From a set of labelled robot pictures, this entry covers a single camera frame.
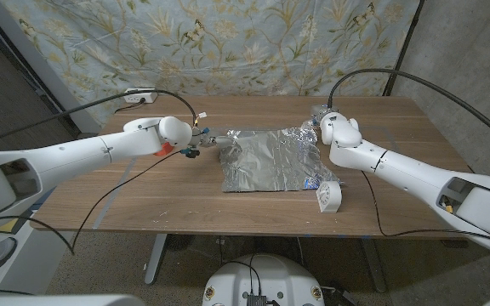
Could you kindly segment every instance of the table leg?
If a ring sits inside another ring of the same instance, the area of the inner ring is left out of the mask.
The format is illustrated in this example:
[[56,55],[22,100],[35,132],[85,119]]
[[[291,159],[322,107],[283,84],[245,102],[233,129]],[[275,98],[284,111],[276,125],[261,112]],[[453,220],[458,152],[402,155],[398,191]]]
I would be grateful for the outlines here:
[[145,284],[152,285],[157,278],[158,269],[162,262],[163,249],[166,244],[168,234],[157,234],[152,247],[151,259],[146,265]]
[[387,285],[385,284],[385,277],[383,275],[383,268],[381,267],[381,261],[379,260],[378,250],[375,247],[373,239],[361,239],[362,250],[366,257],[367,266],[370,270],[370,276],[372,277],[373,286],[375,291],[383,293],[387,291]]

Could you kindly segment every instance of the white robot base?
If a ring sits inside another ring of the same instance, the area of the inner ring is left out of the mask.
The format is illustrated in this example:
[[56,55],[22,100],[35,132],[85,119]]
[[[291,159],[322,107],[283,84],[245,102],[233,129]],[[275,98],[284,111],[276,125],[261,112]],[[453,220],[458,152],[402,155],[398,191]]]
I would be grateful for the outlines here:
[[[252,255],[233,260],[222,266],[205,286],[202,297],[203,306],[213,305],[260,305],[260,301],[288,306],[323,306],[321,287],[315,277],[294,261],[273,255],[254,255],[251,266],[256,269],[249,271]],[[251,276],[253,279],[253,296],[251,296]]]

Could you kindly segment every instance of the crumpled aluminum foil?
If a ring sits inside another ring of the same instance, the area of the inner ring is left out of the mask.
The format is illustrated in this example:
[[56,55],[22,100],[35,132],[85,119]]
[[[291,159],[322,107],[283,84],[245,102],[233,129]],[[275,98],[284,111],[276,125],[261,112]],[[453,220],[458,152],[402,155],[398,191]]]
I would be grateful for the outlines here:
[[339,181],[321,163],[311,121],[273,131],[229,130],[227,136],[217,144],[224,192],[308,190]]

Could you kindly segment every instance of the gray carpet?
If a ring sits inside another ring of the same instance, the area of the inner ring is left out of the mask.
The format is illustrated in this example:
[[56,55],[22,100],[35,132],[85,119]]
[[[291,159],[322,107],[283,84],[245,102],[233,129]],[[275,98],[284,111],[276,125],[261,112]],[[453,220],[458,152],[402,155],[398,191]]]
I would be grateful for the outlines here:
[[[128,293],[147,305],[200,305],[219,267],[218,236],[194,236],[181,251],[168,250],[157,282],[143,283],[153,235],[84,233],[75,257],[66,254],[48,294]],[[298,260],[293,239],[260,239],[263,249]],[[309,271],[322,285],[337,281],[359,305],[481,305],[490,300],[490,252],[470,243],[447,248],[439,241],[377,241],[389,292],[374,291],[356,239],[301,238]],[[251,253],[251,237],[225,237],[229,260]]]

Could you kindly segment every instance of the red object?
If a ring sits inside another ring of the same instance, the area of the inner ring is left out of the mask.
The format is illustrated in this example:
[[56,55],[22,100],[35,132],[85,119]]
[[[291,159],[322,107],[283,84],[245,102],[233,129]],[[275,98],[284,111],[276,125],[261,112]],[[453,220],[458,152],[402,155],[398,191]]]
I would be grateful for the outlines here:
[[174,149],[169,143],[162,144],[162,149],[154,153],[155,156],[165,156]]

